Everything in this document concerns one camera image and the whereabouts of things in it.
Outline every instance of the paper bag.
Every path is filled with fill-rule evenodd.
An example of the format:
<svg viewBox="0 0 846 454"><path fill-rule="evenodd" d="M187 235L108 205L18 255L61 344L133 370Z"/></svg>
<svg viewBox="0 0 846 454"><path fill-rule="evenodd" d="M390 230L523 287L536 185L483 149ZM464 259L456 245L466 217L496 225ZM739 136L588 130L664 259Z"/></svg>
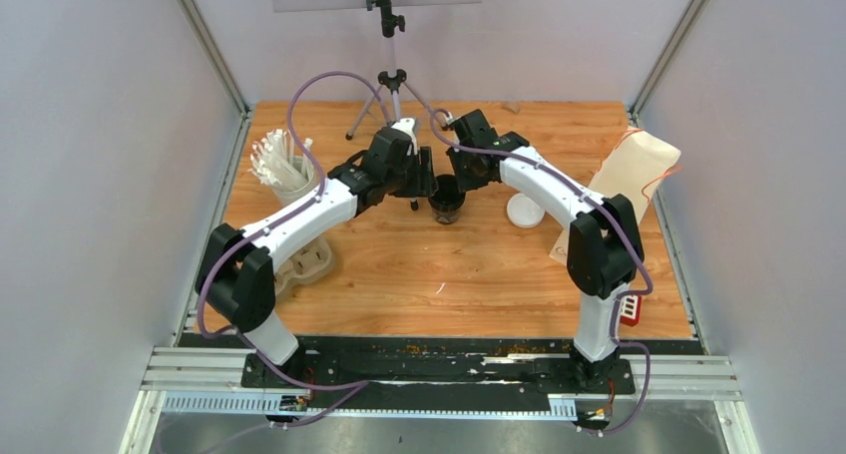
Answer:
<svg viewBox="0 0 846 454"><path fill-rule="evenodd" d="M632 133L603 161L588 188L606 197L616 194L626 196L632 201L634 216L639 224L646 208L649 207L652 194L660 185L660 180L651 185L649 183L666 173L680 156L681 151L678 148L647 132ZM550 257L566 264L567 244L568 234L564 229L553 246Z"/></svg>

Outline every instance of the metal floor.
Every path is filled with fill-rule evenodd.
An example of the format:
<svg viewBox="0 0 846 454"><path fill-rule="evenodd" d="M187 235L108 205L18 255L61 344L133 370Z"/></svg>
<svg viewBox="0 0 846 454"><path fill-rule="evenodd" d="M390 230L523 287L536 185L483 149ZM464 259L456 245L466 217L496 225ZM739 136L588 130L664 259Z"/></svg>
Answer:
<svg viewBox="0 0 846 454"><path fill-rule="evenodd" d="M633 402L615 403L615 416L628 416L632 407ZM161 452L204 452L242 429L265 422L256 415L163 414L159 425L166 427L159 433ZM150 452L161 454L156 445L154 442ZM572 424L556 421L332 417L287 432L254 432L213 452L713 454L728 450L712 402L649 401L631 428L603 439L577 433Z"/></svg>

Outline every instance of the tripod stand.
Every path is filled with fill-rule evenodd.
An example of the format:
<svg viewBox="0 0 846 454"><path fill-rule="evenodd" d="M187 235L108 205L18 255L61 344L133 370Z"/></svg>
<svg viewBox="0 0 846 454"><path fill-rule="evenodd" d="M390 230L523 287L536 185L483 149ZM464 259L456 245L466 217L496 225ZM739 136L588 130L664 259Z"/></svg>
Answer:
<svg viewBox="0 0 846 454"><path fill-rule="evenodd" d="M420 105L422 105L427 112L431 112L431 107L426 100L420 96L420 92L415 90L414 87L408 83L408 75L405 70L397 68L394 34L396 33L397 28L399 28L400 32L405 32L405 17L402 15L394 15L391 0L366 0L366 2L368 11L373 10L374 6L379 7L379 12L382 17L382 36L385 39L388 58L388 70L379 73L379 76L377 77L379 82L377 93L381 92L383 87L386 87L388 91L390 91L395 121L402 118L402 112L399 105L399 88L401 86L405 86L405 88L411 92L411 95L420 102ZM367 98L367 102L364 103L364 108L361 109L361 112L358 113L358 117L356 117L352 127L348 132L346 132L347 140L352 140L355 131L358 129L358 126L361 125L361 121L364 120L364 117L370 110L370 106L373 105L374 100L376 100L376 94L370 93Z"/></svg>

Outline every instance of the gray wall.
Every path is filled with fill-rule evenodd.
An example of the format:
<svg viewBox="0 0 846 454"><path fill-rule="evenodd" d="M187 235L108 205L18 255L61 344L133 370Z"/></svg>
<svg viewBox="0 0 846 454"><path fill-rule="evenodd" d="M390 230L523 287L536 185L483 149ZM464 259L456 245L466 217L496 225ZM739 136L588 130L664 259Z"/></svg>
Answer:
<svg viewBox="0 0 846 454"><path fill-rule="evenodd" d="M0 0L0 450L117 451L235 130L175 0Z"/></svg>
<svg viewBox="0 0 846 454"><path fill-rule="evenodd" d="M763 452L842 452L843 0L711 0L648 105L698 316Z"/></svg>
<svg viewBox="0 0 846 454"><path fill-rule="evenodd" d="M197 0L251 102L286 100L308 77L350 70L375 82L378 12L274 13L270 0ZM402 7L400 68L424 96L460 100L632 101L688 0L485 0ZM306 98L357 100L355 82Z"/></svg>

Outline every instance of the stainless steel surface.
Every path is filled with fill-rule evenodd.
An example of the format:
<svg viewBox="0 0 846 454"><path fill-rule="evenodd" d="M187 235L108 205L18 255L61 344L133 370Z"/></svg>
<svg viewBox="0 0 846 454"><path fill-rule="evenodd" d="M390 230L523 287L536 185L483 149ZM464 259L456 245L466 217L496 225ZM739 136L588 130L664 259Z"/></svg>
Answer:
<svg viewBox="0 0 846 454"><path fill-rule="evenodd" d="M633 402L615 404L615 417ZM193 454L267 423L262 416L164 414L163 452ZM215 451L242 453L728 453L711 402L648 402L631 428L602 439L577 433L569 422L328 418L317 424L246 435Z"/></svg>
<svg viewBox="0 0 846 454"><path fill-rule="evenodd" d="M672 57L675 56L675 51L684 40L684 37L687 35L687 32L693 25L693 22L696 21L696 17L699 15L699 12L707 1L708 0L690 0L690 3L687 4L687 8L684 9L684 13L678 20L678 24L672 30L669 40L666 41L666 45L664 45L663 50L661 50L658 59L655 61L654 66L649 72L649 76L646 77L646 81L643 82L643 86L640 88L640 91L637 93L637 97L632 103L632 113L635 115L639 115L643 110L643 107L646 106L646 103L649 101L649 97L651 97L652 92L654 92L655 87L657 87L658 82L660 82L666 67L672 61Z"/></svg>
<svg viewBox="0 0 846 454"><path fill-rule="evenodd" d="M217 72L217 76L220 78L220 82L223 83L223 87L226 88L226 93L231 98L235 108L243 117L246 116L249 111L248 104L238 88L234 76L226 66L226 62L223 60L223 55L220 54L220 50L214 42L212 33L209 31L209 27L206 25L206 22L203 20L203 16L200 14L200 9L197 7L197 3L194 0L177 0L177 2L179 2L180 7L182 7L183 12L185 13L186 19L188 19L191 27L194 29L194 32L197 34L197 38L200 40L201 45L203 45L203 49L206 51L206 54L209 56L211 65Z"/></svg>

